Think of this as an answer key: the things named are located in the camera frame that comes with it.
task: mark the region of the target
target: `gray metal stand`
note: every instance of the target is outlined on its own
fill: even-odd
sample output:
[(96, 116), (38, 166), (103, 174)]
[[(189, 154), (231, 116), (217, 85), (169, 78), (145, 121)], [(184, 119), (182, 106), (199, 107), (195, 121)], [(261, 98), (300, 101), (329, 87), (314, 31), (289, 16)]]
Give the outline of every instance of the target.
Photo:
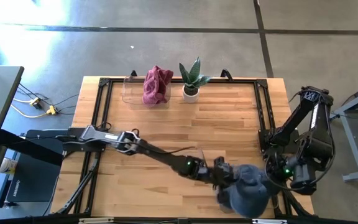
[[(347, 122), (346, 112), (355, 111), (354, 108), (358, 107), (358, 97), (354, 98), (352, 101), (346, 103), (345, 105), (341, 106), (337, 110), (333, 111), (330, 115), (330, 120), (333, 120), (335, 118), (340, 118), (342, 121), (342, 125), (344, 127), (347, 140), (349, 141), (349, 144), (351, 145), (351, 149), (353, 152), (354, 159), (356, 160), (356, 164), (358, 167), (358, 148), (356, 145), (356, 142), (354, 140), (354, 135), (352, 134), (351, 128), (349, 126), (349, 123)], [(358, 179), (358, 172), (351, 173), (349, 175), (344, 175), (343, 181), (347, 182), (350, 180), (357, 180)]]

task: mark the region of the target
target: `blue cloth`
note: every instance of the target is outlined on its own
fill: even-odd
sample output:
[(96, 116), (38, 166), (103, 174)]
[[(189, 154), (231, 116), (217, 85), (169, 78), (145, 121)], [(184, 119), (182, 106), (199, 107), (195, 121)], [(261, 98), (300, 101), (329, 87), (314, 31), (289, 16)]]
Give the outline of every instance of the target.
[(244, 217), (257, 218), (265, 211), (271, 196), (262, 184), (264, 173), (253, 165), (241, 165), (236, 169), (237, 181), (224, 189), (229, 200), (222, 205)]

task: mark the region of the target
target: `wooden tabletop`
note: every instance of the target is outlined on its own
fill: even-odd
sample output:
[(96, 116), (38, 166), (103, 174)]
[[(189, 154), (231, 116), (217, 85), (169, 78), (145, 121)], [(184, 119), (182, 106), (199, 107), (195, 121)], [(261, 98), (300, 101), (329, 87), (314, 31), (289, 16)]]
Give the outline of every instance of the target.
[[(99, 78), (84, 77), (74, 127), (91, 124)], [(268, 78), (267, 81), (276, 126), (281, 126), (290, 115), (284, 81), (282, 78)], [(207, 84), (201, 87), (200, 98), (195, 104), (183, 101), (181, 88), (182, 84), (172, 83), (169, 103), (148, 108), (138, 104), (141, 102), (141, 86), (127, 88), (123, 97), (122, 83), (115, 83), (108, 116), (108, 122), (112, 124), (110, 132), (137, 128), (142, 139), (164, 150), (196, 146), (204, 152), (208, 164), (212, 164), (218, 156), (224, 156), (226, 162), (232, 165), (253, 164), (263, 168), (257, 139), (259, 119), (253, 85)], [(196, 150), (178, 154), (181, 153), (201, 157)], [(61, 208), (76, 189), (83, 157), (83, 152), (75, 152), (63, 161), (52, 212)], [(88, 187), (85, 188), (82, 210), (87, 196)], [(309, 196), (295, 194), (295, 197), (307, 211), (313, 213)], [(211, 185), (180, 177), (168, 166), (144, 155), (126, 156), (113, 149), (106, 150), (102, 155), (92, 216), (239, 217), (235, 213), (220, 211)], [(261, 217), (274, 217), (271, 203)]]

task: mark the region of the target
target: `clear plastic container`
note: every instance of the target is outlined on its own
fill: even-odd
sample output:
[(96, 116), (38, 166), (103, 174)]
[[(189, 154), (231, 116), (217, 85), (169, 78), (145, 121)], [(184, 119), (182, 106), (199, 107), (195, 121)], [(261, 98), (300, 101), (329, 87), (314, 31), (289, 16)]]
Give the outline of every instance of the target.
[(143, 103), (143, 84), (145, 77), (128, 76), (124, 79), (122, 86), (122, 100), (131, 107), (136, 108), (168, 108), (169, 99), (171, 97), (171, 83), (167, 85), (165, 90), (166, 103), (160, 101), (157, 104), (144, 104)]

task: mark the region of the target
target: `red cloth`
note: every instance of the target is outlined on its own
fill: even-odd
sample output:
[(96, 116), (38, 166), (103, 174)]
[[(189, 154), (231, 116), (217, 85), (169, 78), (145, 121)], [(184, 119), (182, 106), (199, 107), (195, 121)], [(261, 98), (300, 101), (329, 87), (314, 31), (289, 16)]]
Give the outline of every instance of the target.
[(171, 82), (172, 76), (173, 71), (158, 66), (149, 70), (143, 84), (143, 103), (146, 105), (166, 103), (169, 100), (165, 97), (167, 85)]

